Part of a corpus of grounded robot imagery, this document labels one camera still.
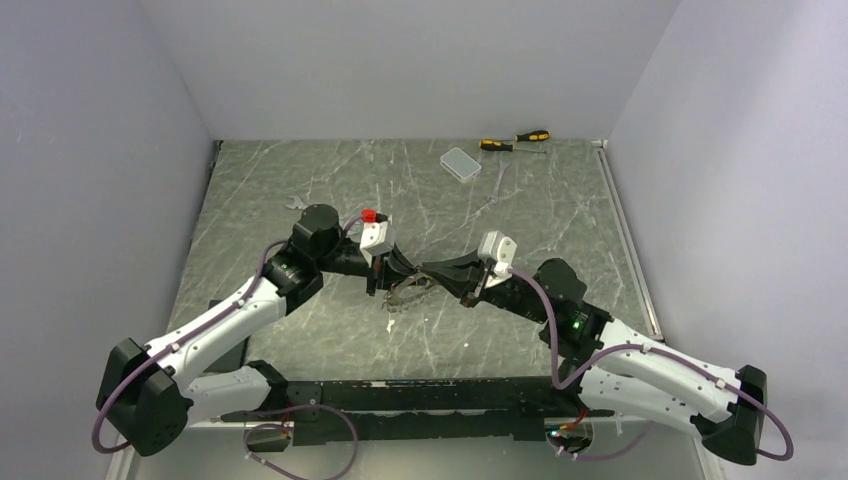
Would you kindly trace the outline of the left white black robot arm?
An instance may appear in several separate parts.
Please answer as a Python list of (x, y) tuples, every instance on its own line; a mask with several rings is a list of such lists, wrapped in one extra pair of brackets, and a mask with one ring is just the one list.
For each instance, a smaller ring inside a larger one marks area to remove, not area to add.
[(291, 234), (268, 244), (253, 274), (194, 320), (141, 344), (119, 342), (96, 397), (94, 450), (133, 448), (150, 456), (196, 423), (235, 412), (264, 420), (290, 406), (289, 382), (266, 361), (229, 373), (207, 369), (248, 337), (310, 301), (327, 273), (362, 277), (388, 289), (412, 272), (396, 247), (389, 215), (365, 209), (342, 222), (327, 204), (308, 206)]

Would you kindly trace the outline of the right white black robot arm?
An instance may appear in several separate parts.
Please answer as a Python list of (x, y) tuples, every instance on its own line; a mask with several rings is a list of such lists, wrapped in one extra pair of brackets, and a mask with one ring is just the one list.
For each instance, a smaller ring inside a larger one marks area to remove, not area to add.
[(762, 370), (712, 365), (650, 339), (585, 301), (586, 285), (564, 260), (548, 259), (528, 275), (469, 253), (418, 270), (466, 307), (485, 302), (541, 324), (560, 413), (615, 410), (675, 427), (732, 463), (752, 466), (764, 456)]

